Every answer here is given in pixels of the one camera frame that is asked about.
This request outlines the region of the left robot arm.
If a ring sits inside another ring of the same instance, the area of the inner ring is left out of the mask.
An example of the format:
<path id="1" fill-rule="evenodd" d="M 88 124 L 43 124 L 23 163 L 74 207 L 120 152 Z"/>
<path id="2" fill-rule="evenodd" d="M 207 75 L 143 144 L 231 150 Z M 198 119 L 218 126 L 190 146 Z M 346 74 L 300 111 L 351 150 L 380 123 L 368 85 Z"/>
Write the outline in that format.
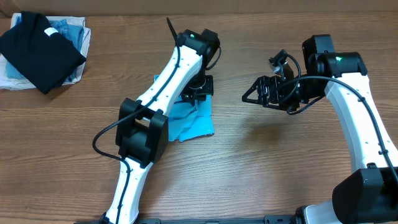
<path id="1" fill-rule="evenodd" d="M 169 114 L 176 101 L 191 105 L 213 95 L 213 77 L 206 71 L 220 52 L 218 34 L 205 29 L 174 34 L 175 48 L 152 86 L 137 100 L 126 98 L 116 128 L 117 160 L 121 164 L 113 202 L 99 223 L 134 223 L 150 168 L 161 158 L 169 138 Z"/>

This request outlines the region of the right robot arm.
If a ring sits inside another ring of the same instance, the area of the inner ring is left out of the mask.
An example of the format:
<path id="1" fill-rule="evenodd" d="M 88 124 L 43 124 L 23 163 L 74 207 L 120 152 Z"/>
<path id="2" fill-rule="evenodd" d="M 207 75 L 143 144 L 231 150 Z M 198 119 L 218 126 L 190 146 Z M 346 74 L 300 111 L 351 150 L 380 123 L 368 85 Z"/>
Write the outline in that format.
<path id="1" fill-rule="evenodd" d="M 242 100 L 296 115 L 328 99 L 348 144 L 352 173 L 333 189 L 331 199 L 299 207 L 293 215 L 268 216 L 266 223 L 395 222 L 397 148 L 374 104 L 362 57 L 336 52 L 328 34 L 311 36 L 302 51 L 305 65 L 296 71 L 286 51 L 271 57 L 273 76 L 259 77 Z"/>

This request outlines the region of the light blue t-shirt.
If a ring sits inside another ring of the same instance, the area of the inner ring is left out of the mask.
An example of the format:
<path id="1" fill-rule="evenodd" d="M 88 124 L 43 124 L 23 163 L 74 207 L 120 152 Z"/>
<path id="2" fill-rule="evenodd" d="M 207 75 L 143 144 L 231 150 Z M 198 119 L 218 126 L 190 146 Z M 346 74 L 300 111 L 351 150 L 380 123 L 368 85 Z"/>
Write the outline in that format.
<path id="1" fill-rule="evenodd" d="M 169 142 L 214 135 L 211 97 L 207 95 L 205 101 L 194 105 L 184 102 L 181 96 L 177 98 L 169 113 Z"/>

